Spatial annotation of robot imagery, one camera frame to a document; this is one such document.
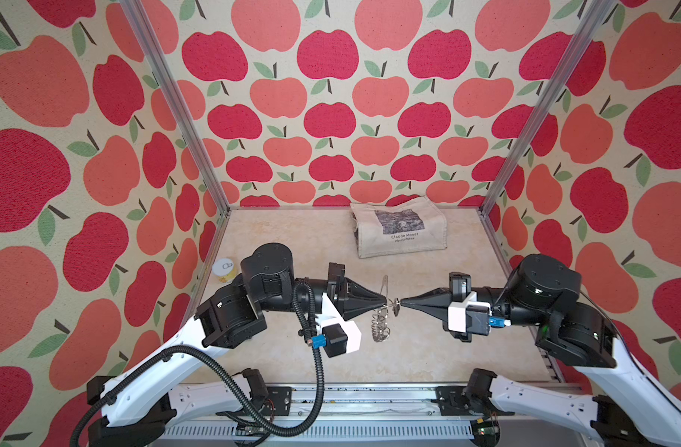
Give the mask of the metal key organizer plate with rings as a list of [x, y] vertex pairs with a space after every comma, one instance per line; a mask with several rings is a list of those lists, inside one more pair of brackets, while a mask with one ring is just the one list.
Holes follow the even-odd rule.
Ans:
[[390, 303], [392, 300], [388, 297], [389, 295], [389, 278], [385, 275], [381, 283], [381, 295], [386, 298], [386, 302], [382, 307], [373, 310], [373, 315], [371, 319], [371, 335], [375, 343], [382, 343], [386, 341], [392, 330], [388, 323], [388, 316], [390, 314]]

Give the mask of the key with black tag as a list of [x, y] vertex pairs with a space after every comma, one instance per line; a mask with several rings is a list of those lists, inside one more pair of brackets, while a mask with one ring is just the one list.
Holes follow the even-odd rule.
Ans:
[[401, 311], [401, 300], [398, 298], [392, 299], [391, 303], [391, 309], [392, 309], [392, 314], [397, 318], [400, 311]]

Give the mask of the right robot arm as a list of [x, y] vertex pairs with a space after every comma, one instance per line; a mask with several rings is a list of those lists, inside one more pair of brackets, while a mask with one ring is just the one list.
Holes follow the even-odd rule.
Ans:
[[464, 343], [494, 329], [532, 326], [549, 357], [596, 383], [600, 396], [555, 392], [476, 369], [456, 407], [482, 416], [519, 413], [569, 428], [606, 446], [681, 446], [681, 400], [631, 354], [612, 320], [579, 300], [582, 277], [543, 254], [526, 257], [504, 288], [450, 285], [405, 298], [401, 307], [437, 318]]

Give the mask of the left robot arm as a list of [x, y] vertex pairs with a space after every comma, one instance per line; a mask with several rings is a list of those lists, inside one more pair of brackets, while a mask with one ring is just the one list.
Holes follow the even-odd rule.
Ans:
[[[386, 303], [384, 295], [348, 279], [342, 264], [330, 264], [326, 279], [301, 279], [286, 245], [263, 244], [241, 261], [239, 275], [201, 303], [162, 346], [124, 374], [88, 382], [90, 408], [69, 443], [78, 446], [86, 435], [92, 446], [148, 446], [174, 424], [239, 411], [247, 415], [239, 424], [260, 429], [263, 439], [300, 436], [321, 415], [323, 359], [359, 350], [362, 333], [354, 318]], [[263, 415], [268, 391], [258, 371], [230, 374], [218, 361], [267, 330], [269, 312], [294, 314], [299, 336], [312, 352], [312, 409], [291, 427]]]

